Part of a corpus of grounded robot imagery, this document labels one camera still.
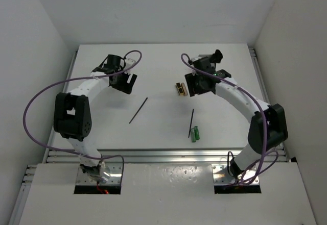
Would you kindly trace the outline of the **green tube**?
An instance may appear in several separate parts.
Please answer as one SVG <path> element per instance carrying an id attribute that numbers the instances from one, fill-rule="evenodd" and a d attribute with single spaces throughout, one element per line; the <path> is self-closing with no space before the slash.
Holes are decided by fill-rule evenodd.
<path id="1" fill-rule="evenodd" d="M 195 138 L 196 140 L 200 139 L 199 128 L 198 126 L 194 126 Z"/>
<path id="2" fill-rule="evenodd" d="M 194 128 L 191 128 L 191 130 L 190 130 L 190 137 L 191 137 L 191 141 L 192 142 L 196 142 L 197 141 L 196 134 L 195 134 L 195 129 Z"/>

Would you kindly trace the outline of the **white three-compartment organizer box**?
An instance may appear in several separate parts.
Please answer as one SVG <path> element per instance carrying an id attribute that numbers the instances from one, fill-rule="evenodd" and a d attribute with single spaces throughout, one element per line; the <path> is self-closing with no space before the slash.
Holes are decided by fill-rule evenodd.
<path id="1" fill-rule="evenodd" d="M 212 54 L 209 54 L 209 55 L 199 55 L 198 57 L 204 58 L 204 57 L 211 57 L 211 56 L 212 56 Z"/>

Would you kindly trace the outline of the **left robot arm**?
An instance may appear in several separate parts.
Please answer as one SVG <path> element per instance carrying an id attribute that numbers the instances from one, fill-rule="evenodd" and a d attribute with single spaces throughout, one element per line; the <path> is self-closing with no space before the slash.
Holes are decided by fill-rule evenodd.
<path id="1" fill-rule="evenodd" d="M 127 57 L 107 55 L 78 87 L 57 94 L 55 99 L 54 131 L 78 153 L 82 172 L 97 182 L 105 181 L 109 172 L 90 136 L 90 103 L 108 87 L 130 94 L 137 78 L 130 71 L 135 64 L 137 61 Z"/>

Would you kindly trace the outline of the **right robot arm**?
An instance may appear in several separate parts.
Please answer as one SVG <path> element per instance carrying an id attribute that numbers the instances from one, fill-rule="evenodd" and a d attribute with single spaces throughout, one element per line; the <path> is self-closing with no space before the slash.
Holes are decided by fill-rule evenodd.
<path id="1" fill-rule="evenodd" d="M 256 98 L 226 70 L 215 70 L 214 64 L 222 60 L 221 53 L 193 59 L 182 54 L 181 60 L 192 70 L 185 75 L 190 96 L 211 92 L 226 100 L 249 122 L 247 144 L 229 160 L 228 176 L 235 180 L 254 166 L 258 167 L 256 174 L 265 172 L 262 165 L 266 156 L 288 138 L 284 108 Z"/>

